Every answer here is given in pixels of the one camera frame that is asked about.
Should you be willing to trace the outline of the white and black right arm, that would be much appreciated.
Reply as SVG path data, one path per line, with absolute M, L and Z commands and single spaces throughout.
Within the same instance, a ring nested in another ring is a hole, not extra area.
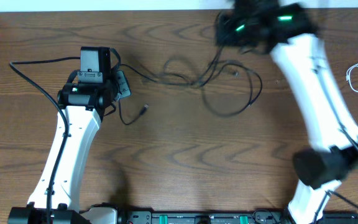
M 298 176 L 283 223 L 317 223 L 348 173 L 358 167 L 358 125 L 329 66 L 318 27 L 298 3 L 236 1 L 217 16 L 221 47 L 264 44 L 282 71 L 303 116 L 310 148 L 293 155 Z

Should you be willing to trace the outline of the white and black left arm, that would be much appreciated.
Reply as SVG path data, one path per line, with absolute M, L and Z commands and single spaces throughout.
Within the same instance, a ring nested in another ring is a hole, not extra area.
M 41 178 L 25 207 L 12 207 L 8 223 L 124 223 L 126 216 L 106 204 L 80 211 L 80 189 L 93 139 L 106 108 L 126 84 L 120 63 L 111 65 L 108 47 L 82 47 L 57 98 L 41 92 L 58 110 L 55 137 Z

